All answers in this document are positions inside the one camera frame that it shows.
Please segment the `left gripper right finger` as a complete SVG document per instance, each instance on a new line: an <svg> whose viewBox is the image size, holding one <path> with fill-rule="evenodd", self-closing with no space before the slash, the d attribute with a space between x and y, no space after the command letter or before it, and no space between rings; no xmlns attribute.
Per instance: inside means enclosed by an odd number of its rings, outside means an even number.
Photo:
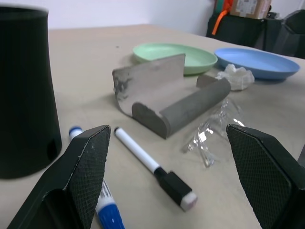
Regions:
<svg viewBox="0 0 305 229"><path fill-rule="evenodd" d="M240 183L263 229L305 227L305 169L273 136L229 124Z"/></svg>

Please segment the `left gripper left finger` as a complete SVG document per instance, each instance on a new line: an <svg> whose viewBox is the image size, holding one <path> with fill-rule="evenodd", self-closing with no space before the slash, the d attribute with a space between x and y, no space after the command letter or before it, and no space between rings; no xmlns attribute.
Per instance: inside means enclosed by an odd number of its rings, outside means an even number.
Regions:
<svg viewBox="0 0 305 229"><path fill-rule="evenodd" d="M109 125L74 137L42 174L9 224L10 229L89 229L102 188Z"/></svg>

